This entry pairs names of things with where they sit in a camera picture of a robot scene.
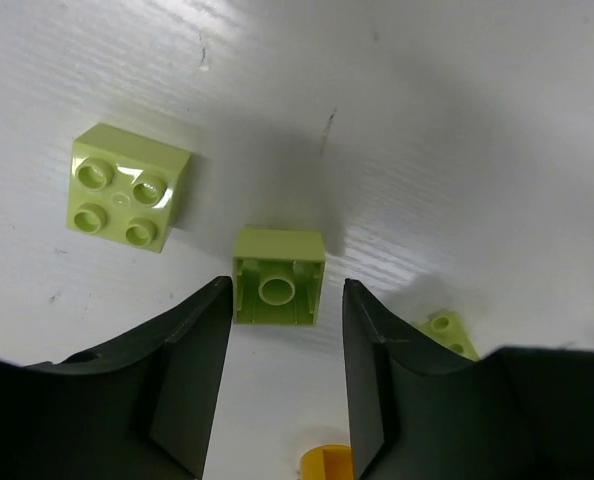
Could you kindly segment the yellow oval lego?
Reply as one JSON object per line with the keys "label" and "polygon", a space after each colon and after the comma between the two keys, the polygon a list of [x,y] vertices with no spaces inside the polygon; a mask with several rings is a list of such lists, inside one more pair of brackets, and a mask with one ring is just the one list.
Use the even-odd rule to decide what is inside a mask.
{"label": "yellow oval lego", "polygon": [[323,445],[306,452],[300,459],[300,480],[352,480],[351,448]]}

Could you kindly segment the lime green rectangular lego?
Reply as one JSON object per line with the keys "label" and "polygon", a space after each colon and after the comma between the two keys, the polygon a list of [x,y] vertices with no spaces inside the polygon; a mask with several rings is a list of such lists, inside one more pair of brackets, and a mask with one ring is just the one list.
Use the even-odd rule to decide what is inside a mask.
{"label": "lime green rectangular lego", "polygon": [[461,321],[460,315],[452,310],[440,310],[416,328],[436,343],[472,361],[478,361],[477,354]]}

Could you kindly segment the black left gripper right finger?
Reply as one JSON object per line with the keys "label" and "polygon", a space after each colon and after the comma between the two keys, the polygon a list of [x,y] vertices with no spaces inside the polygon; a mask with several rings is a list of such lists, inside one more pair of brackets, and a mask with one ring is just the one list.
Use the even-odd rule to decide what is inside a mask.
{"label": "black left gripper right finger", "polygon": [[594,479],[594,352],[441,346],[347,280],[343,345],[358,479]]}

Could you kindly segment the light green square lego studs-up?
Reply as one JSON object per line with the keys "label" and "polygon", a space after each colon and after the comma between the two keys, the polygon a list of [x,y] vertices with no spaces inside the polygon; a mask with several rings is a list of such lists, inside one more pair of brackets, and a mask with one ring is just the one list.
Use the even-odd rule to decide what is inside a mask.
{"label": "light green square lego studs-up", "polygon": [[66,225],[155,253],[179,210],[192,153],[99,123],[72,144]]}

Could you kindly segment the light green square lego upturned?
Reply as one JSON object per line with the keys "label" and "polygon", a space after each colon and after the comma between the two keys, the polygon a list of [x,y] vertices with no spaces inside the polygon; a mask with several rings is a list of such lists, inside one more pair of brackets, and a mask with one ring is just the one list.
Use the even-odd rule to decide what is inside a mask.
{"label": "light green square lego upturned", "polygon": [[316,324],[326,252],[314,231],[243,228],[233,251],[233,321]]}

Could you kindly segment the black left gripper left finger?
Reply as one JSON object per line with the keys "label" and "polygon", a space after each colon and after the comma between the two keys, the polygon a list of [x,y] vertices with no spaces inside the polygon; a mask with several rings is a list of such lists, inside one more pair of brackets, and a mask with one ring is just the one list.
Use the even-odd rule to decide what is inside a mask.
{"label": "black left gripper left finger", "polygon": [[0,479],[199,479],[233,303],[219,276],[60,363],[0,360]]}

